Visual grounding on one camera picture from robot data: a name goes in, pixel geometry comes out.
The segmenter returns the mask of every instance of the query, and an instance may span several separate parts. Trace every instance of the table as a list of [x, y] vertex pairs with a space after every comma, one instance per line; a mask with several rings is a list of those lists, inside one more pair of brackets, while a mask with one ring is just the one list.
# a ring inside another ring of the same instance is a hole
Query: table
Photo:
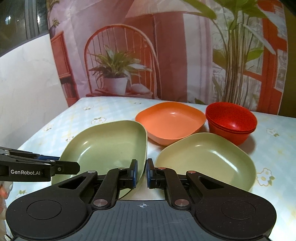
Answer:
[[[101, 123], [134, 120], [138, 112], [163, 102], [131, 97], [87, 97], [65, 110], [34, 134], [19, 149], [49, 156], [60, 156], [78, 133]], [[188, 104], [201, 111], [205, 105]], [[253, 160], [257, 178], [250, 190], [270, 201], [277, 212], [277, 221], [270, 235], [272, 241], [296, 240], [296, 119], [254, 113], [258, 119], [255, 132], [240, 145]], [[148, 140], [147, 158], [156, 159], [164, 147]], [[50, 183], [14, 183], [7, 200], [49, 186]], [[149, 190], [146, 182], [138, 185], [125, 199], [159, 200], [161, 190]]]

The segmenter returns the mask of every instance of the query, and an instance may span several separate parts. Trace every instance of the green plate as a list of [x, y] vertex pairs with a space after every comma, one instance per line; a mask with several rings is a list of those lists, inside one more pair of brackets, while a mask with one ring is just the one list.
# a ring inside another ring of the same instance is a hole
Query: green plate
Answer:
[[212, 133], [197, 133], [166, 147], [156, 167], [185, 175], [194, 170], [237, 188], [249, 191], [256, 178], [251, 158], [236, 145]]
[[[95, 170], [98, 175], [110, 169], [128, 168], [132, 159], [138, 160], [137, 182], [140, 180], [147, 155], [147, 132], [138, 122], [121, 120], [92, 126], [74, 137], [60, 157], [60, 161], [75, 161], [80, 172]], [[64, 181], [75, 175], [55, 175], [52, 184]], [[130, 189], [120, 192], [120, 197]]]

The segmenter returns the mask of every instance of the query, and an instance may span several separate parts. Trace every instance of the gray ribbed panel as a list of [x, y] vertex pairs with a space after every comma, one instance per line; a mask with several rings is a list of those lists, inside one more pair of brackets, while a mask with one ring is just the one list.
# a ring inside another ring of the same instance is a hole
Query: gray ribbed panel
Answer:
[[117, 201], [112, 209], [95, 211], [81, 230], [60, 241], [222, 240], [201, 229], [188, 211], [175, 210], [167, 201]]

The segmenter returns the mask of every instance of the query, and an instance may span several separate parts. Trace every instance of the white flower pot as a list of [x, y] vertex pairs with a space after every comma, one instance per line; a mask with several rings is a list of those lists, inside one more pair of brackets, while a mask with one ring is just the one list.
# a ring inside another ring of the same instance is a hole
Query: white flower pot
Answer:
[[127, 83], [128, 79], [126, 77], [104, 78], [104, 88], [107, 88], [108, 91], [112, 94], [125, 95]]

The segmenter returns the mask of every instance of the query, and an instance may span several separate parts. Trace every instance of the black circular joint cover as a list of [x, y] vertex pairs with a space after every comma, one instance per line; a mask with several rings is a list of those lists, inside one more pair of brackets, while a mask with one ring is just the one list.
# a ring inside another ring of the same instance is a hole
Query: black circular joint cover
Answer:
[[250, 194], [247, 197], [203, 198], [195, 216], [210, 233], [227, 240], [253, 240], [270, 234], [276, 212], [267, 200]]
[[59, 197], [43, 200], [30, 194], [8, 206], [6, 221], [14, 236], [28, 240], [52, 240], [79, 228], [87, 217], [80, 198]]

